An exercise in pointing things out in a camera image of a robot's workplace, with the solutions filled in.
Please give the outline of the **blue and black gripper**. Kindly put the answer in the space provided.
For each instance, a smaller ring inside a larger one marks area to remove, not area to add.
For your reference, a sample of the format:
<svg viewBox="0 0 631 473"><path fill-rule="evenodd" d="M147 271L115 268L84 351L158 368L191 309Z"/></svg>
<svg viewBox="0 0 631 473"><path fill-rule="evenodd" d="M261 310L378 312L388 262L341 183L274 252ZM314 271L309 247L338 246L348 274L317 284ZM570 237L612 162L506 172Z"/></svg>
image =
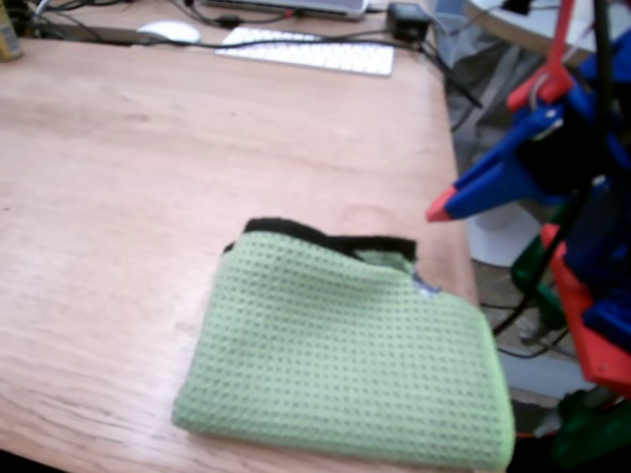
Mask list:
<svg viewBox="0 0 631 473"><path fill-rule="evenodd" d="M430 205L425 218L462 220L528 199L558 204L611 170L602 138L573 108L523 108L506 135Z"/></svg>

